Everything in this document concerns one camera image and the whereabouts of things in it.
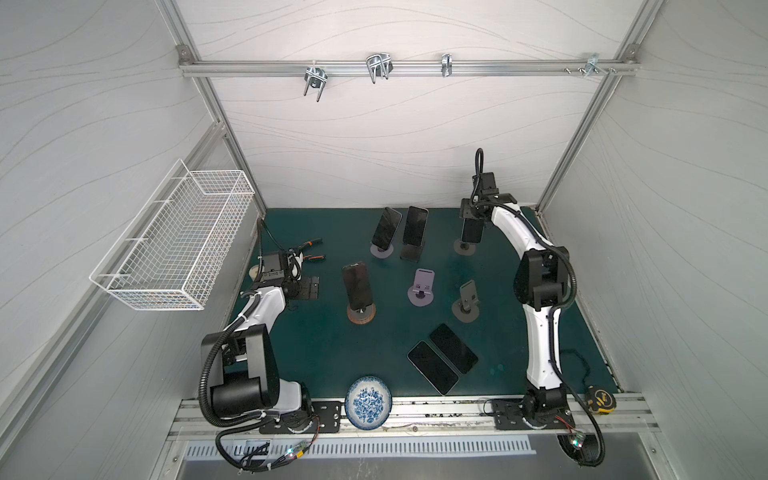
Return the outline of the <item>orange handled pliers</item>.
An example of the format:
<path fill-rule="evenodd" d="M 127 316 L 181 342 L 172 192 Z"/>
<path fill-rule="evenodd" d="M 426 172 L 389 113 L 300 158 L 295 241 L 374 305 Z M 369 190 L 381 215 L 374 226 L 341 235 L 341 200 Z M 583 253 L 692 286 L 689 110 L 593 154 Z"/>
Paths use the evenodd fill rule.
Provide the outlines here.
<path fill-rule="evenodd" d="M 326 256 L 324 254 L 312 254 L 308 253 L 308 250 L 311 249 L 314 246 L 321 245 L 323 243 L 322 238 L 314 238 L 311 240 L 308 240 L 299 246 L 297 246 L 294 249 L 295 255 L 299 258 L 301 262 L 320 262 L 324 261 L 326 259 Z"/>

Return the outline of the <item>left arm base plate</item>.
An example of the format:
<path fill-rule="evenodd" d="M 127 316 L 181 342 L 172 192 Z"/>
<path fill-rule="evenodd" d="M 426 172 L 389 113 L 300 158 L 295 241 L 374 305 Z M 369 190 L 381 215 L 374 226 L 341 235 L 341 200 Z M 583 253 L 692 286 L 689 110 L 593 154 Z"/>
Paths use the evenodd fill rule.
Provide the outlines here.
<path fill-rule="evenodd" d="M 275 422 L 259 428 L 262 435 L 302 435 L 338 433 L 342 403 L 313 401 L 309 408 L 282 414 Z"/>

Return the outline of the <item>blue white patterned plate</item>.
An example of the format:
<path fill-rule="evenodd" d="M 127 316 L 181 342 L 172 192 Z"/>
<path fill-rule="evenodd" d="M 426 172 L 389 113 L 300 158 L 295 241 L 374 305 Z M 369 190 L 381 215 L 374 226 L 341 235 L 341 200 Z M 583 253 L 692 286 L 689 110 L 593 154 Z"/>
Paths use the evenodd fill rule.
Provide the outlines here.
<path fill-rule="evenodd" d="M 348 389 L 344 409 L 347 420 L 355 428 L 371 431 L 388 419 L 393 397 L 387 385 L 376 376 L 357 379 Z"/>

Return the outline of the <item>black phone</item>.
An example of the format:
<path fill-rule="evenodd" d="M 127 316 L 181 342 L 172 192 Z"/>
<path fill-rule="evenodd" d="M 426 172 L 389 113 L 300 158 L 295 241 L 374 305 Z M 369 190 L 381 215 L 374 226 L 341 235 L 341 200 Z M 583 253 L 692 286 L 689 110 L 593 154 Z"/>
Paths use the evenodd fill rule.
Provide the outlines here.
<path fill-rule="evenodd" d="M 446 324 L 435 328 L 429 338 L 461 374 L 468 374 L 477 364 L 478 356 Z"/>
<path fill-rule="evenodd" d="M 462 224 L 460 241 L 467 244 L 478 244 L 482 241 L 485 222 L 482 219 L 465 218 Z"/>
<path fill-rule="evenodd" d="M 426 208 L 410 206 L 407 210 L 403 231 L 403 244 L 419 247 L 423 245 L 429 211 Z"/>
<path fill-rule="evenodd" d="M 374 231 L 372 245 L 379 250 L 387 250 L 391 246 L 401 220 L 402 214 L 399 211 L 385 207 Z"/>
<path fill-rule="evenodd" d="M 364 310 L 373 304 L 369 272 L 364 262 L 344 266 L 342 278 L 347 292 L 348 305 L 353 311 Z"/>
<path fill-rule="evenodd" d="M 458 383 L 458 375 L 426 342 L 416 344 L 407 357 L 441 395 L 447 395 Z"/>

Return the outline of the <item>purple stand back left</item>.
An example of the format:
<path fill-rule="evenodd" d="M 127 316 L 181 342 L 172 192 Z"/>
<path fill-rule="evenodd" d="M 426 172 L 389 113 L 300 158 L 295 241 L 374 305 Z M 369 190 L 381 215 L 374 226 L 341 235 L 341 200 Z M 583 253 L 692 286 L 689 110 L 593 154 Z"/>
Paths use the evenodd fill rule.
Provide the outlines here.
<path fill-rule="evenodd" d="M 370 253 L 378 259 L 386 259 L 394 252 L 394 244 L 390 243 L 386 248 L 380 248 L 375 244 L 370 245 Z"/>

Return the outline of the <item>metal clamp left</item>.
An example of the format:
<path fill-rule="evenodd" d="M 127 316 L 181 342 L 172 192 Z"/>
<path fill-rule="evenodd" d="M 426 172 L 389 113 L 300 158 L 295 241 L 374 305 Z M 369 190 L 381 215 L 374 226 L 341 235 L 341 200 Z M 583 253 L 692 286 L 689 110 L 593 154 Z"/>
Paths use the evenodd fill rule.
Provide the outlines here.
<path fill-rule="evenodd" d="M 318 66 L 310 66 L 305 70 L 304 81 L 305 86 L 303 95 L 307 96 L 310 90 L 315 90 L 315 101 L 319 102 L 328 82 L 328 75 L 326 71 Z"/>

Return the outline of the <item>metal clamp centre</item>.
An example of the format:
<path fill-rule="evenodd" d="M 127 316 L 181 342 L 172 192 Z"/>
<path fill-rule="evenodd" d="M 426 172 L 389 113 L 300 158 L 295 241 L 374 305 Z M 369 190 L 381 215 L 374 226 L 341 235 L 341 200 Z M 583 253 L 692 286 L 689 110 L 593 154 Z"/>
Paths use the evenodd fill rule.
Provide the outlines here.
<path fill-rule="evenodd" d="M 371 79 L 375 84 L 379 78 L 388 80 L 393 70 L 392 58 L 389 53 L 381 52 L 368 56 L 365 65 Z"/>

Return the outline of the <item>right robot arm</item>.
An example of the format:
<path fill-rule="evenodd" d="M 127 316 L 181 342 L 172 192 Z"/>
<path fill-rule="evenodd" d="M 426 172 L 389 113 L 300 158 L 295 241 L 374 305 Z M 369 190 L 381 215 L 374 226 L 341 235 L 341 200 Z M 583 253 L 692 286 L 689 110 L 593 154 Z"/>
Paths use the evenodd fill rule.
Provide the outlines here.
<path fill-rule="evenodd" d="M 542 429 L 565 421 L 570 412 L 568 396 L 583 410 L 588 409 L 564 379 L 560 366 L 559 321 L 575 301 L 575 270 L 567 249 L 535 227 L 512 195 L 500 192 L 494 174 L 484 170 L 484 159 L 484 151 L 477 149 L 471 193 L 461 200 L 460 243 L 465 250 L 480 243 L 485 226 L 491 224 L 518 254 L 513 293 L 525 314 L 529 354 L 521 410 L 527 425 Z"/>

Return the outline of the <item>purple phone stand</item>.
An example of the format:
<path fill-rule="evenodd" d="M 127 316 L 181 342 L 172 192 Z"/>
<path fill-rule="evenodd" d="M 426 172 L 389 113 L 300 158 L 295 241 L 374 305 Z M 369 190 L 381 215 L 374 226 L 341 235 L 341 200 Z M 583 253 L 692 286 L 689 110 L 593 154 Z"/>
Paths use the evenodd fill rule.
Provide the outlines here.
<path fill-rule="evenodd" d="M 412 305 L 426 307 L 434 301 L 433 285 L 435 272 L 419 268 L 414 275 L 414 281 L 408 289 L 407 296 Z"/>

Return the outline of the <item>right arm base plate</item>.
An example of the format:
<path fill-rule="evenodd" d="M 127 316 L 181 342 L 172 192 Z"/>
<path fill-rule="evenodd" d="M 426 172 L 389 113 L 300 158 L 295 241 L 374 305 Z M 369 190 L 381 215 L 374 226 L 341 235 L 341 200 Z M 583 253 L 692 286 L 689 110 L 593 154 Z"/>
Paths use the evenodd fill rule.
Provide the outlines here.
<path fill-rule="evenodd" d="M 496 430 L 568 431 L 575 427 L 568 408 L 541 409 L 528 396 L 492 399 L 487 404 Z"/>

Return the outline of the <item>metal clamp small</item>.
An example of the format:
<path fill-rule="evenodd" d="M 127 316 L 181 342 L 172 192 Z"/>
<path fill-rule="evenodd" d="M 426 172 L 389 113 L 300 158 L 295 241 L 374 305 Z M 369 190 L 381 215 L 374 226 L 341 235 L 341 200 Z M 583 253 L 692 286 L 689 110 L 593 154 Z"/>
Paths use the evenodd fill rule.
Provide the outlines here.
<path fill-rule="evenodd" d="M 448 78 L 452 75 L 453 58 L 449 53 L 445 53 L 441 57 L 441 75 L 443 78 Z"/>

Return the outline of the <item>wooden base phone stand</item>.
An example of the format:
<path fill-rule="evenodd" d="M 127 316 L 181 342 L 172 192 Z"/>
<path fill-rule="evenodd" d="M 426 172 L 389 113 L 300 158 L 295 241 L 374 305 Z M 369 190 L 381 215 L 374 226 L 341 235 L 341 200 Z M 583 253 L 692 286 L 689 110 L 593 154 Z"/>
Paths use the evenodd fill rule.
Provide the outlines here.
<path fill-rule="evenodd" d="M 377 308 L 374 303 L 367 305 L 362 309 L 353 309 L 351 305 L 348 305 L 346 312 L 350 322 L 356 325 L 365 325 L 374 319 Z"/>

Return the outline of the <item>white vent grille strip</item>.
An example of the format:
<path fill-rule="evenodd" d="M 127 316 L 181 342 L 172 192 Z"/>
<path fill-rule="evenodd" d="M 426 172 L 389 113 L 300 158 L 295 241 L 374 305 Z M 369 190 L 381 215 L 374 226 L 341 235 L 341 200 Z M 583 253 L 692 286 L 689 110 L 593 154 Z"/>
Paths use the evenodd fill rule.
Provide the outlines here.
<path fill-rule="evenodd" d="M 268 445 L 266 455 L 257 460 L 276 459 L 288 453 L 299 440 L 247 439 L 223 441 L 235 459 Z M 536 455 L 527 435 L 446 436 L 446 437 L 320 437 L 304 455 L 307 459 L 356 458 L 481 458 Z M 189 441 L 184 453 L 187 461 L 223 460 L 213 441 Z"/>

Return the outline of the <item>grey stand back right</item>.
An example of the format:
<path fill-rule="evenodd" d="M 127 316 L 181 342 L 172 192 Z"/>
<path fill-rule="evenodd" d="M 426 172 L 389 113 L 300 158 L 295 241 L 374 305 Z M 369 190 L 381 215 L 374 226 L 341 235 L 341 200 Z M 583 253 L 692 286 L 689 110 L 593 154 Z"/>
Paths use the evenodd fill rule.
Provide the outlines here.
<path fill-rule="evenodd" d="M 453 243 L 454 251 L 461 256 L 472 256 L 476 252 L 476 245 L 457 239 Z"/>

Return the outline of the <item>yellow black tape measure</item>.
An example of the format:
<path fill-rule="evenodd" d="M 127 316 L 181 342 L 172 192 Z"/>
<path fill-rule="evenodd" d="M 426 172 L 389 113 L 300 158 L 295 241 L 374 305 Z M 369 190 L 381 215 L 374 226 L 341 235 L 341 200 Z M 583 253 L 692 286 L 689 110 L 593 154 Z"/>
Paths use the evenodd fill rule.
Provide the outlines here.
<path fill-rule="evenodd" d="M 607 415 L 612 413 L 617 405 L 615 396 L 602 387 L 589 386 L 586 393 L 589 409 L 593 413 Z"/>

